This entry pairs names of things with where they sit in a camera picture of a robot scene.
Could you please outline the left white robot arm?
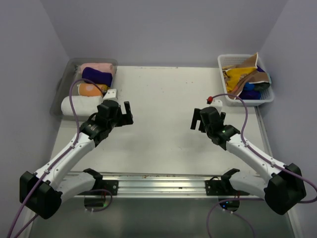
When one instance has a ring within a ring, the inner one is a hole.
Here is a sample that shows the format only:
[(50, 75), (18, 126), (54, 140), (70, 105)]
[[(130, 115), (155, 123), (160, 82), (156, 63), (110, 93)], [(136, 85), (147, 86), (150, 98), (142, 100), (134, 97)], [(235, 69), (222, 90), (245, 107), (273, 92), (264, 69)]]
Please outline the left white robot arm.
[(25, 172), (19, 180), (19, 199), (43, 219), (52, 217), (68, 199), (90, 192), (106, 193), (103, 177), (92, 169), (66, 179), (68, 172), (89, 152), (105, 140), (115, 127), (133, 124), (130, 103), (124, 102), (125, 113), (114, 100), (104, 100), (97, 112), (81, 124), (78, 132), (50, 162), (34, 173)]

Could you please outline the yellow bear towel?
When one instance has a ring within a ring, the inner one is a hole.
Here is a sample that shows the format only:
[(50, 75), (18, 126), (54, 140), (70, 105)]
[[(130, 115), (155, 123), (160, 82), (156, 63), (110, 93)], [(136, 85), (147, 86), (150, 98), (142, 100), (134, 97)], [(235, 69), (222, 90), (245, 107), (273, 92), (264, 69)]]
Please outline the yellow bear towel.
[(227, 93), (231, 93), (241, 79), (243, 79), (245, 76), (252, 73), (256, 69), (256, 66), (239, 68), (229, 66), (223, 67), (222, 74), (224, 77)]

